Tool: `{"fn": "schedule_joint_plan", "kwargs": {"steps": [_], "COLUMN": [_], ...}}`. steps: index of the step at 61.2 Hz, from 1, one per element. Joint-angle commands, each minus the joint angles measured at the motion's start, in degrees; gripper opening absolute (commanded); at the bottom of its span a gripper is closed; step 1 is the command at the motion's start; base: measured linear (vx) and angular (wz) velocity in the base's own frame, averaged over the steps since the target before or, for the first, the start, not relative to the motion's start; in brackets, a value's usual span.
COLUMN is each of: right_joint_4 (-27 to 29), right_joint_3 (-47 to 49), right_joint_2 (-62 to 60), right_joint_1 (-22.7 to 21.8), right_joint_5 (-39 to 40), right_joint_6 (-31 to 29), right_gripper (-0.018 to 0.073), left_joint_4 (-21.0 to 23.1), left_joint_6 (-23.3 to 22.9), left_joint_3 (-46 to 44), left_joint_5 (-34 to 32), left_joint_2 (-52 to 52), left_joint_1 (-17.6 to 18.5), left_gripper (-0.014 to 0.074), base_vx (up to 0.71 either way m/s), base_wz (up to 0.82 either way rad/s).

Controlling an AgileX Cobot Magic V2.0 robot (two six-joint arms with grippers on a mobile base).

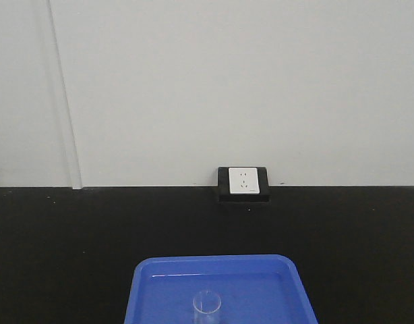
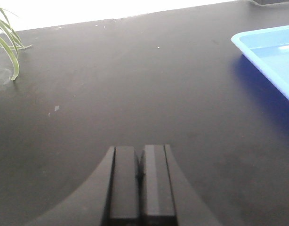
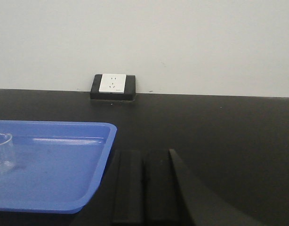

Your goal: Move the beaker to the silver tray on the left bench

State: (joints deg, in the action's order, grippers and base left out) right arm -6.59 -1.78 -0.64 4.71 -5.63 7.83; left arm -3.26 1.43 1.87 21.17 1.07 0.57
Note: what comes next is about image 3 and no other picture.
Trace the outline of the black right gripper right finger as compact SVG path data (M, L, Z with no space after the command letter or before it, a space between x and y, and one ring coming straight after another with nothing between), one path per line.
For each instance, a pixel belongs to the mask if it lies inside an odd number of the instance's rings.
M169 149L175 187L186 226L262 226L209 189L174 149Z

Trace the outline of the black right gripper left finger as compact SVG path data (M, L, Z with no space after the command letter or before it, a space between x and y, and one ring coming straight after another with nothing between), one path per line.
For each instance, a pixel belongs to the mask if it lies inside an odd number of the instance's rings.
M143 162L140 151L120 153L120 165L112 216L113 224L142 224Z

